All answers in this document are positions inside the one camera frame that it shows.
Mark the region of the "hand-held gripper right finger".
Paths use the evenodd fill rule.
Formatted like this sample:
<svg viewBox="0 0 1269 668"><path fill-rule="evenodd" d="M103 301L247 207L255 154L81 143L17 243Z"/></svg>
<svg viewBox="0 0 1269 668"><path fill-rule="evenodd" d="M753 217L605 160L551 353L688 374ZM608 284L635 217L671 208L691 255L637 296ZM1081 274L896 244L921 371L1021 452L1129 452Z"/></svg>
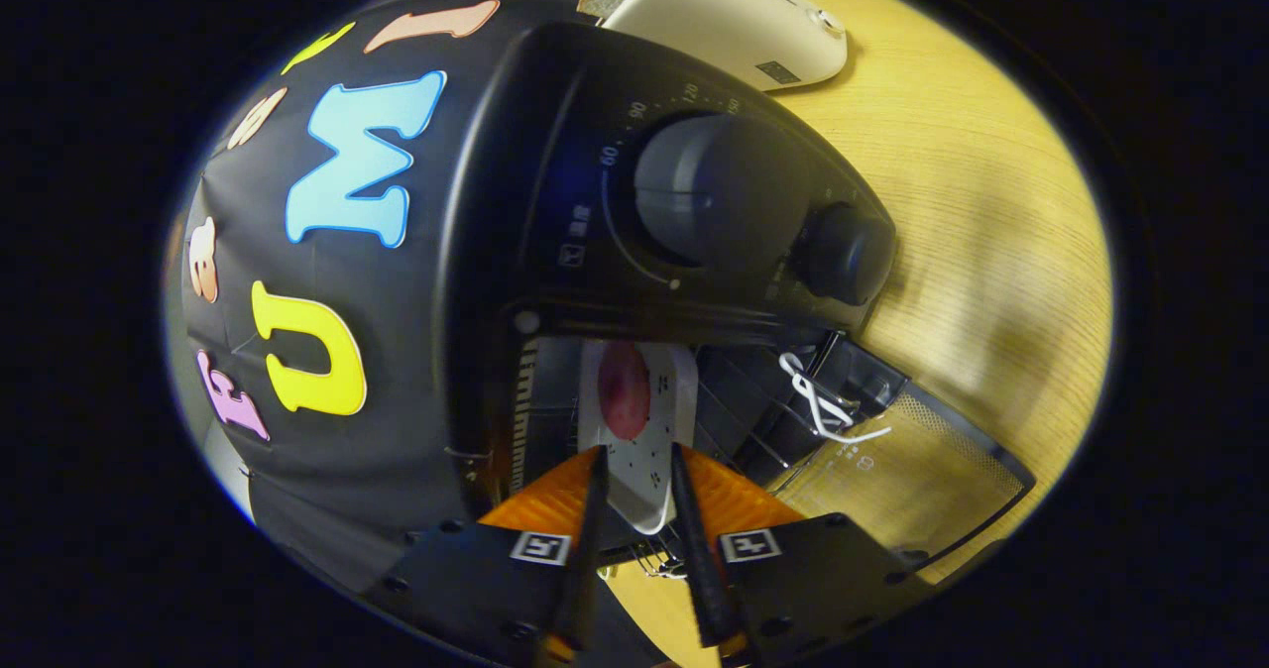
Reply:
<svg viewBox="0 0 1269 668"><path fill-rule="evenodd" d="M684 444L670 452L700 644L725 664L799 664L934 596L848 516L806 517Z"/></svg>

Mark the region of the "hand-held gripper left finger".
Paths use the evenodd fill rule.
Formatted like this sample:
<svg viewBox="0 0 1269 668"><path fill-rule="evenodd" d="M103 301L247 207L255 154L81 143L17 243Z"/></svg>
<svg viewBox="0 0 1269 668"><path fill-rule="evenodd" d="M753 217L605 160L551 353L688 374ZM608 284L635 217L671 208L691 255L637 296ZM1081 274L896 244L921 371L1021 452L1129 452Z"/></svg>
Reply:
<svg viewBox="0 0 1269 668"><path fill-rule="evenodd" d="M364 599L478 664L571 664L591 632L607 448L551 469L480 519L442 519Z"/></svg>

